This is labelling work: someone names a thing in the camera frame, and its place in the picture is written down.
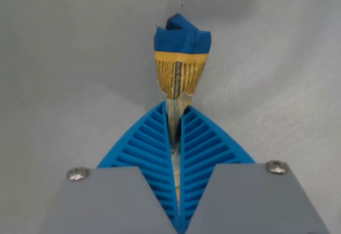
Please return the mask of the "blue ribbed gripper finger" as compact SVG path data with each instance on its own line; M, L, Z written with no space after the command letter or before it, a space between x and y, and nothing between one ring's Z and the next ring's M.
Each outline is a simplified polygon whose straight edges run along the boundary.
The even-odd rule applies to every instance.
M62 182L53 233L178 233L165 108L138 120L87 177Z
M181 118L182 233L327 233L289 165L255 162L193 107Z

